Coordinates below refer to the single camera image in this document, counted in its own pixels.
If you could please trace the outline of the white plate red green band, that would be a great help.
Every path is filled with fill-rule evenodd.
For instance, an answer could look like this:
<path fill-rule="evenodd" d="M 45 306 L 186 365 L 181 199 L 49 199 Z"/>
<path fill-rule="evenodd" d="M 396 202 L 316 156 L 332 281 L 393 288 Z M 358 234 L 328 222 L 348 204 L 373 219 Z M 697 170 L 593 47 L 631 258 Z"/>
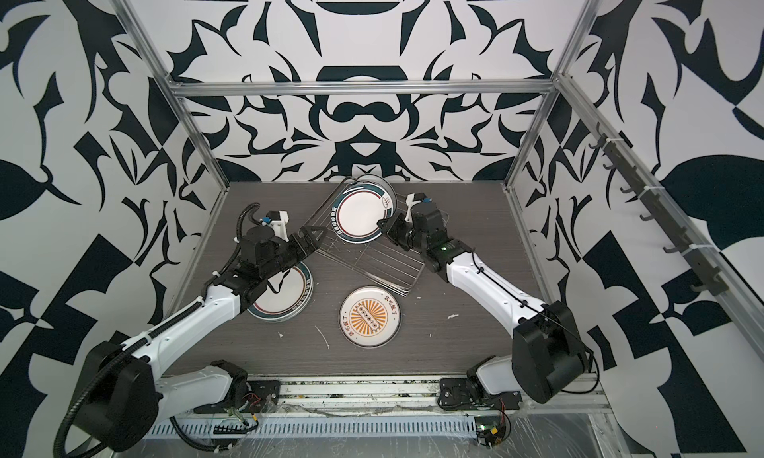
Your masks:
<path fill-rule="evenodd" d="M 264 322 L 280 323 L 296 318 L 312 300 L 314 277 L 303 263 L 269 280 L 270 287 L 247 312 Z"/>

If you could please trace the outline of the wire dish rack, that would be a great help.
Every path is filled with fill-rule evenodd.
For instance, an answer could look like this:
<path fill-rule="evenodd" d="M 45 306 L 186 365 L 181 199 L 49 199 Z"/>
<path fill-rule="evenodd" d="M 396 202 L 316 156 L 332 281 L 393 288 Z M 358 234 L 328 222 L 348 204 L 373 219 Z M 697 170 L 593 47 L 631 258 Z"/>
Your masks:
<path fill-rule="evenodd" d="M 351 244 L 341 240 L 333 231 L 330 223 L 330 207 L 339 194 L 356 185 L 356 179 L 346 177 L 334 189 L 332 194 L 306 222 L 308 226 L 324 226 L 327 229 L 319 254 L 358 272 L 375 283 L 406 296 L 419 279 L 425 264 L 418 253 L 404 251 L 393 244 L 382 233 L 374 241 L 363 244 Z M 395 201 L 395 211 L 403 213 L 406 199 L 400 193 L 388 191 Z"/>

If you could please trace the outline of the white plate back row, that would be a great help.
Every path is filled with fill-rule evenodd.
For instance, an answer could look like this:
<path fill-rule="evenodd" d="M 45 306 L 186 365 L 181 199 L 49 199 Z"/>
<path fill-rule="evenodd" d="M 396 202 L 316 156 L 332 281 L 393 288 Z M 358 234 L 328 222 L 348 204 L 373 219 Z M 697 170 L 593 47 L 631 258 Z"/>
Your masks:
<path fill-rule="evenodd" d="M 381 348 L 390 343 L 398 334 L 401 318 L 397 299 L 377 286 L 364 286 L 351 292 L 339 312 L 344 337 L 364 349 Z"/>

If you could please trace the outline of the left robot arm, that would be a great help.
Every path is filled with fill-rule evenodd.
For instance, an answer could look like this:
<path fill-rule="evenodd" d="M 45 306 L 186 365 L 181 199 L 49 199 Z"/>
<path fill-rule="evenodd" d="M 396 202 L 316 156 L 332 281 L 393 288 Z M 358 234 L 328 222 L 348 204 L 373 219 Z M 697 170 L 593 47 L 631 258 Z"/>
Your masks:
<path fill-rule="evenodd" d="M 53 454 L 67 456 L 69 432 L 77 427 L 99 442 L 86 451 L 125 451 L 156 422 L 199 407 L 239 409 L 246 402 L 248 374 L 225 360 L 198 372 L 165 378 L 193 346 L 253 306 L 270 281 L 320 249 L 323 227 L 304 226 L 282 238 L 272 225 L 239 232 L 222 271 L 199 297 L 151 329 L 121 344 L 103 342 L 87 354 L 69 410 L 56 433 Z"/>

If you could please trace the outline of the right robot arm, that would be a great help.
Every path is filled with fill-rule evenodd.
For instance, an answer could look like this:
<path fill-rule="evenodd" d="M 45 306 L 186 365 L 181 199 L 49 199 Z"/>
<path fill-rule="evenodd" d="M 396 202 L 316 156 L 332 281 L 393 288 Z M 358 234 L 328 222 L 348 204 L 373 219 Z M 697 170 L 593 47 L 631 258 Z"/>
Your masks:
<path fill-rule="evenodd" d="M 429 197 L 410 195 L 405 212 L 397 211 L 377 225 L 392 243 L 418 253 L 429 270 L 473 298 L 509 333 L 510 355 L 489 358 L 468 372 L 478 396 L 520 390 L 547 403 L 591 370 L 568 306 L 560 301 L 547 304 L 493 271 L 475 249 L 449 235 Z"/>

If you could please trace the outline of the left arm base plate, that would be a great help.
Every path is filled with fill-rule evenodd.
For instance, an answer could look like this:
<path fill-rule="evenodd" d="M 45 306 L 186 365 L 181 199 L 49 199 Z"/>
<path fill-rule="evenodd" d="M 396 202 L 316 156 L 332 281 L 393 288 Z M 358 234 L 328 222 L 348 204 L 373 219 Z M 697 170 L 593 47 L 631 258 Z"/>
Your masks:
<path fill-rule="evenodd" d="M 196 414 L 224 413 L 236 409 L 241 413 L 261 413 L 279 403 L 282 383 L 279 380 L 248 380 L 233 384 L 221 402 L 198 406 Z"/>

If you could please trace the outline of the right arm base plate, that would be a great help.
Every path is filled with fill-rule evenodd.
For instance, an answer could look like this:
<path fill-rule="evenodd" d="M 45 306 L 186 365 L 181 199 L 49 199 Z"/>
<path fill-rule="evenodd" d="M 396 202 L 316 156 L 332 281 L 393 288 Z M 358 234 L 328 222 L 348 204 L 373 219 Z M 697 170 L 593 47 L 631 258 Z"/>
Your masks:
<path fill-rule="evenodd" d="M 437 406 L 445 411 L 461 410 L 520 410 L 520 392 L 505 392 L 491 396 L 480 384 L 469 378 L 441 378 Z"/>

